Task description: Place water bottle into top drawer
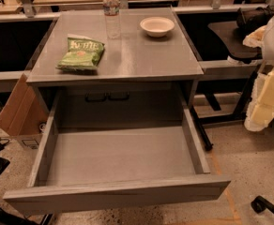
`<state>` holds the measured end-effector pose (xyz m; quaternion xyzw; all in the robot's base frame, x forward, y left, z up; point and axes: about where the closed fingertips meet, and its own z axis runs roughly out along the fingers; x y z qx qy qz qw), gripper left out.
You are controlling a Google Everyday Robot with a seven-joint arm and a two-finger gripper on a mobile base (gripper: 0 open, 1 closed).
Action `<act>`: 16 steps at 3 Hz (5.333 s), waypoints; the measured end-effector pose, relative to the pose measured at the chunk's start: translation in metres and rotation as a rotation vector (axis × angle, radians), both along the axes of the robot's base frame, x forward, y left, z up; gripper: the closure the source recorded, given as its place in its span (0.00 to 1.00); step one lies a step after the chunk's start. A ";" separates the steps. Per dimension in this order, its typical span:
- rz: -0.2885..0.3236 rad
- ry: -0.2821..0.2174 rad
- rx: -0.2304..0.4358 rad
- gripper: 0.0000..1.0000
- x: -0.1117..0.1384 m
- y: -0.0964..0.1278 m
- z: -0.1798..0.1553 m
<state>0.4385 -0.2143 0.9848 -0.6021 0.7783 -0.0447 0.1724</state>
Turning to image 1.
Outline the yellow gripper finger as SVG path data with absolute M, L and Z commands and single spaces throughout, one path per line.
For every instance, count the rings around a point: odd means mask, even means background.
M 274 119 L 274 69 L 267 75 L 258 74 L 251 92 L 244 126 L 258 132 L 267 128 Z
M 261 48 L 263 45 L 263 36 L 266 30 L 266 26 L 261 26 L 257 28 L 255 31 L 246 35 L 243 39 L 243 44 L 247 47 L 252 48 Z

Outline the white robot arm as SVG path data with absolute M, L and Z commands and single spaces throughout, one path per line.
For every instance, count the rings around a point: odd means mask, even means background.
M 260 68 L 255 79 L 251 102 L 246 112 L 244 126 L 249 131 L 258 132 L 267 128 L 274 119 L 274 16 L 254 32 L 247 35 L 243 44 L 262 49 L 263 62 L 273 66 L 267 75 Z

